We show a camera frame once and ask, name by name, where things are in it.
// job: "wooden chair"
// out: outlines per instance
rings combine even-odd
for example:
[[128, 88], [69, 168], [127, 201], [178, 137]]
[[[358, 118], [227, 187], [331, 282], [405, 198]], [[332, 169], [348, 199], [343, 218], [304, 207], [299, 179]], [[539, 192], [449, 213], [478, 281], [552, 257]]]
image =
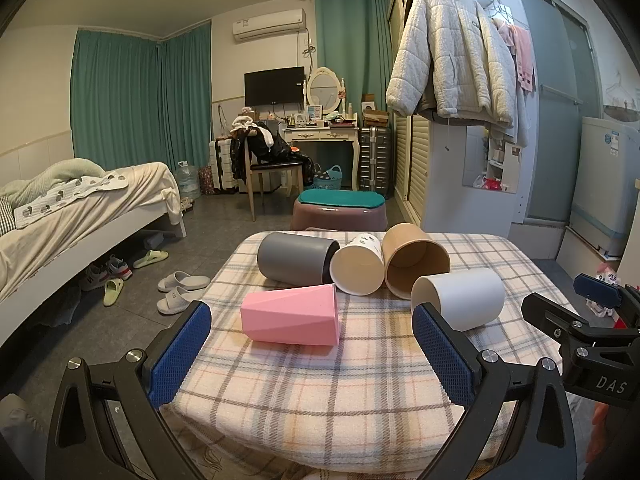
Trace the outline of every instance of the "wooden chair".
[[[255, 136], [255, 132], [249, 133], [248, 137]], [[244, 140], [244, 167], [246, 168], [246, 192], [249, 195], [249, 206], [251, 207], [251, 218], [255, 222], [255, 207], [254, 207], [254, 183], [252, 182], [252, 175], [258, 175], [258, 182], [260, 183], [260, 198], [262, 199], [262, 205], [264, 206], [264, 181], [262, 175], [264, 173], [279, 173], [280, 171], [289, 171], [289, 181], [292, 181], [294, 174], [297, 175], [295, 180], [298, 187], [298, 193], [302, 193], [304, 189], [304, 183], [302, 180], [302, 161], [294, 162], [267, 162], [265, 164], [251, 164], [251, 154], [249, 153], [249, 143]]]

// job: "black chair cushion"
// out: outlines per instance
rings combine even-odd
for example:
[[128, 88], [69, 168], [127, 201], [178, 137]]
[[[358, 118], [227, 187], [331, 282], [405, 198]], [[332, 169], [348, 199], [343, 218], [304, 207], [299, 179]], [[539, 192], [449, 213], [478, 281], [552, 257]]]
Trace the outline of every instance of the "black chair cushion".
[[251, 171], [287, 170], [289, 168], [295, 168], [296, 166], [302, 166], [302, 161], [293, 160], [291, 162], [264, 162], [262, 164], [252, 164]]

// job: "teal curtain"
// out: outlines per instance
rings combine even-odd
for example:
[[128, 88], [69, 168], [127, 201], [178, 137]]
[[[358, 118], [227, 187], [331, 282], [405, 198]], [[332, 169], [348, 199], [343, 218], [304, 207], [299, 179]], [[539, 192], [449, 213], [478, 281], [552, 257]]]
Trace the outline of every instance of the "teal curtain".
[[389, 0], [316, 0], [318, 66], [344, 78], [347, 101], [359, 112], [363, 94], [375, 94], [376, 108], [386, 110], [391, 77]]
[[211, 22], [158, 48], [161, 132], [169, 167], [209, 160], [211, 132]]
[[158, 43], [79, 30], [71, 70], [76, 156], [106, 170], [209, 159], [211, 24]]
[[78, 30], [71, 68], [76, 156], [105, 170], [160, 160], [156, 42]]

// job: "blue gripper pad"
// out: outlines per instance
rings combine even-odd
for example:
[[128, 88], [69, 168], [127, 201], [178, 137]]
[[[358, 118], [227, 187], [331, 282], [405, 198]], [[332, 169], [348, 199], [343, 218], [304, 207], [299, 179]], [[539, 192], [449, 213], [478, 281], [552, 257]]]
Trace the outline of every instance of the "blue gripper pad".
[[211, 311], [200, 303], [151, 370], [148, 397], [156, 410], [173, 400], [210, 330]]
[[615, 308], [620, 306], [622, 298], [618, 288], [609, 283], [601, 282], [586, 274], [578, 274], [574, 279], [574, 291], [576, 294], [595, 301], [600, 306]]
[[474, 374], [460, 354], [421, 305], [412, 317], [414, 337], [454, 404], [468, 408], [474, 402]]

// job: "teal basket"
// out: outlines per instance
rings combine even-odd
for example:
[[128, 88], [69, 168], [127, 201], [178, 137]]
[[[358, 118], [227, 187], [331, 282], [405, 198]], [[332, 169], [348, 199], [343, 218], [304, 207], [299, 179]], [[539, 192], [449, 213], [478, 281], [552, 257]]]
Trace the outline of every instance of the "teal basket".
[[340, 189], [342, 185], [342, 168], [337, 164], [326, 170], [329, 180], [314, 177], [312, 188], [316, 189]]

